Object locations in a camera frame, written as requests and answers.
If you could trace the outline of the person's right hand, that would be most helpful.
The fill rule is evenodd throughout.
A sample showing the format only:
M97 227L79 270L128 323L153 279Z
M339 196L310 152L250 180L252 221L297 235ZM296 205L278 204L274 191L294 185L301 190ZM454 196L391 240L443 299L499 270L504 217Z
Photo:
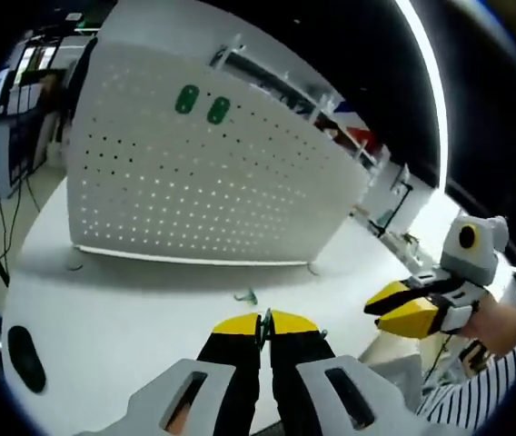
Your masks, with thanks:
M459 335L478 340L492 354L504 356L516 346L516 307L497 302L487 292Z

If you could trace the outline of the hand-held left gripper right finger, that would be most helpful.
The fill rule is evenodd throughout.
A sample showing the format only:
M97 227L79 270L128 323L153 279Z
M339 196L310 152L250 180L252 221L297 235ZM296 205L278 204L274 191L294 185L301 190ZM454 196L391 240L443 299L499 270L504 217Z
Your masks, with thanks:
M404 435L416 430L397 387L336 355L312 321L270 312L273 396L288 435Z

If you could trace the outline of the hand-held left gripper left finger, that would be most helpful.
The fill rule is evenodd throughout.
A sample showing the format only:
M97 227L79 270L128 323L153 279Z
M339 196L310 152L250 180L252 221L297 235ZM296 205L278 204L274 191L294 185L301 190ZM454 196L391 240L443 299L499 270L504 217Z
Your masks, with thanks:
M181 359L130 397L118 435L247 435L259 394L261 315L218 323L198 357Z

